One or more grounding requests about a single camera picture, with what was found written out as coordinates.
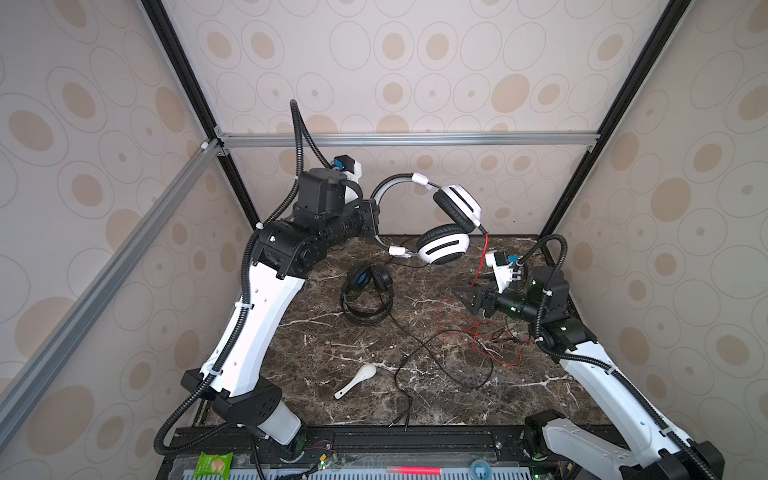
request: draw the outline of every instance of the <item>black ear cushion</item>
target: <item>black ear cushion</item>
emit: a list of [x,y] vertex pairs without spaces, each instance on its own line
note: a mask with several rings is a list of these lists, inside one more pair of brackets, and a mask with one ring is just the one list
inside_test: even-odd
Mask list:
[[346,273],[346,282],[352,290],[360,291],[366,288],[371,281],[370,265],[367,263],[355,263]]
[[442,211],[446,212],[453,221],[461,226],[463,233],[469,233],[475,229],[475,224],[472,220],[464,215],[464,212],[454,204],[453,200],[451,200],[451,197],[449,197],[446,192],[437,190],[435,194],[432,195],[432,199],[440,208],[442,208]]
[[463,228],[461,228],[459,225],[456,225],[455,223],[448,223],[446,225],[440,225],[439,227],[427,230],[416,241],[416,251],[418,252],[422,249],[423,246],[433,240],[437,240],[440,237],[447,237],[448,235],[453,235],[454,233],[466,232]]
[[382,263],[374,263],[371,266],[371,277],[376,290],[384,293],[392,287],[392,276]]

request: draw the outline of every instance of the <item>black headphones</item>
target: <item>black headphones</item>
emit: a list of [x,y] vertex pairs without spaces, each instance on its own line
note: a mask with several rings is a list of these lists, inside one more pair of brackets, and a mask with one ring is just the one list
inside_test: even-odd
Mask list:
[[[351,292],[362,292],[371,280],[373,280],[373,286],[377,292],[387,294],[387,301],[374,311],[360,310],[349,305],[347,295]],[[349,321],[357,325],[376,325],[384,320],[392,310],[395,299],[395,290],[392,285],[392,275],[389,274],[389,270],[383,263],[356,263],[346,274],[346,283],[339,297],[341,310]]]

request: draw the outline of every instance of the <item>blue tape roll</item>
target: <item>blue tape roll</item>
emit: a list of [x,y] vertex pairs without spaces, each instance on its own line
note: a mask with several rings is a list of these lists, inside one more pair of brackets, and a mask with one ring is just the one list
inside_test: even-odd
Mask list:
[[472,480],[488,480],[491,478],[491,466],[485,460],[477,459],[469,464],[469,475]]

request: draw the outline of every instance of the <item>dark brown marble surface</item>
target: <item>dark brown marble surface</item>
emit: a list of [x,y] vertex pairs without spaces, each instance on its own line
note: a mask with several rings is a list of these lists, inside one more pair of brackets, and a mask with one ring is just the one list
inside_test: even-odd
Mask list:
[[[400,244],[407,237],[389,241]],[[534,242],[528,239],[492,237],[488,249],[524,253]],[[483,240],[473,237],[469,252],[444,266],[408,268],[389,264],[395,281],[393,316],[414,336],[426,340],[438,330],[439,300],[452,286],[467,285],[478,268]],[[363,260],[387,261],[388,255],[376,245],[351,240],[336,247],[313,271],[296,295],[273,337],[261,369],[262,375],[283,389],[283,400],[310,425],[389,425],[407,404],[395,388],[394,372],[403,356],[419,344],[387,318],[377,326],[361,327],[340,314],[339,291],[346,271]],[[421,265],[418,258],[395,259]],[[534,265],[543,263],[541,254]],[[378,306],[372,285],[353,302],[357,306]],[[441,307],[443,329],[452,317],[466,312],[452,297]],[[496,313],[492,320],[504,325]],[[467,327],[472,322],[458,318]],[[525,322],[510,319],[509,326],[519,338],[528,338]],[[490,334],[494,326],[482,327]],[[506,363],[518,361],[514,343],[484,341],[493,355]],[[429,346],[454,377],[478,385],[488,375],[492,361],[472,349],[472,337],[442,335]],[[609,423],[578,382],[541,353],[535,345],[520,348],[519,366],[494,362],[490,380],[479,389],[460,386],[446,378],[428,353],[419,350],[399,374],[399,384],[413,397],[412,425],[519,425],[525,416],[545,409],[557,409],[576,423]],[[363,363],[372,363],[376,375],[355,386],[341,400],[333,393],[355,375]],[[214,418],[207,423],[216,422]]]

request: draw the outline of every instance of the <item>white headphones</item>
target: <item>white headphones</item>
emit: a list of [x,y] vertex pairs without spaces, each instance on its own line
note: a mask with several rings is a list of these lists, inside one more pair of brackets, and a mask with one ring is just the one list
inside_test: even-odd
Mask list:
[[[480,204],[460,185],[440,187],[433,184],[421,174],[399,174],[386,178],[373,191],[371,198],[376,204],[381,204],[384,193],[392,186],[414,182],[428,190],[437,187],[432,199],[448,214],[455,223],[440,225],[427,230],[416,241],[416,251],[419,257],[427,263],[442,265],[460,258],[469,248],[469,235],[476,227],[480,227]],[[376,235],[376,241],[396,257],[411,257],[413,252],[405,247],[386,246]]]

